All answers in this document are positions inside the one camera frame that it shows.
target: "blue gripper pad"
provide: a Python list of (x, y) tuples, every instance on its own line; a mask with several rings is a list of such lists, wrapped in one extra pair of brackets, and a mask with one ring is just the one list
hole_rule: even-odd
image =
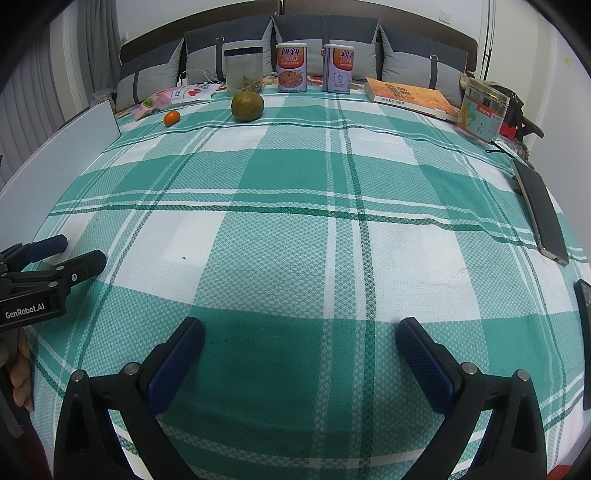
[(152, 350), (146, 361), (153, 353), (163, 353), (164, 356), (159, 366), (156, 365), (145, 389), (145, 404), (150, 415), (156, 416), (168, 410), (189, 368), (201, 353), (204, 342), (203, 324), (188, 317), (166, 343), (157, 345)]
[(395, 335), (398, 351), (406, 360), (433, 411), (445, 416), (450, 414), (455, 405), (456, 389), (454, 382), (436, 360), (434, 352), (430, 351), (430, 347), (437, 345), (414, 318), (402, 320)]
[(25, 260), (29, 263), (39, 262), (52, 255), (61, 254), (68, 246), (68, 239), (64, 235), (56, 235), (29, 245), (25, 253)]

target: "bed sheet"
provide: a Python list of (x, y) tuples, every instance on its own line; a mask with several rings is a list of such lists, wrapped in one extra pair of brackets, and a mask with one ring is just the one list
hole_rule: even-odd
[(394, 346), (414, 316), (459, 362), (530, 373), (550, 469), (589, 424), (573, 284), (591, 270), (559, 206), (566, 267), (538, 252), (509, 157), (453, 125), (359, 92), (264, 100), (248, 124), (225, 94), (169, 128), (164, 113), (121, 119), (50, 213), (38, 238), (70, 243), (48, 262), (99, 248), (108, 264), (65, 317), (28, 329), (49, 455), (72, 371), (142, 361), (194, 316), (203, 355), (158, 420), (195, 473), (401, 478), (443, 419)]

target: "green fruit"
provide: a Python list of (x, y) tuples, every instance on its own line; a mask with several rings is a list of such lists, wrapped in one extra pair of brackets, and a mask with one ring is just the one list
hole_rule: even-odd
[(232, 99), (232, 115), (239, 122), (256, 120), (264, 108), (262, 96), (255, 92), (239, 92)]

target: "pillow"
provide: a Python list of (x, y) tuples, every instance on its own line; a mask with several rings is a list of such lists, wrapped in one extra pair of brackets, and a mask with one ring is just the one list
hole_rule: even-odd
[(355, 48), (353, 79), (377, 78), (375, 39), (378, 19), (343, 15), (273, 15), (277, 43), (308, 44), (308, 75), (322, 77), (322, 47), (336, 43)]
[(465, 73), (468, 52), (421, 34), (380, 26), (384, 45), (382, 80), (439, 90), (460, 108), (464, 93), (459, 73)]
[(220, 22), (185, 33), (187, 44), (187, 80), (189, 84), (203, 83), (208, 77), (225, 77), (224, 50), (262, 46), (262, 74), (273, 71), (271, 64), (270, 15), (255, 15), (229, 22)]
[(155, 92), (174, 87), (183, 40), (160, 45), (121, 66), (115, 110), (143, 102)]

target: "small orange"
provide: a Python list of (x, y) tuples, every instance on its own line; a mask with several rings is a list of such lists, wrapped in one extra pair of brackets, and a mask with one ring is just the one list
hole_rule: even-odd
[(166, 115), (164, 115), (164, 125), (167, 127), (171, 127), (175, 123), (177, 123), (181, 119), (181, 114), (177, 110), (171, 110)]

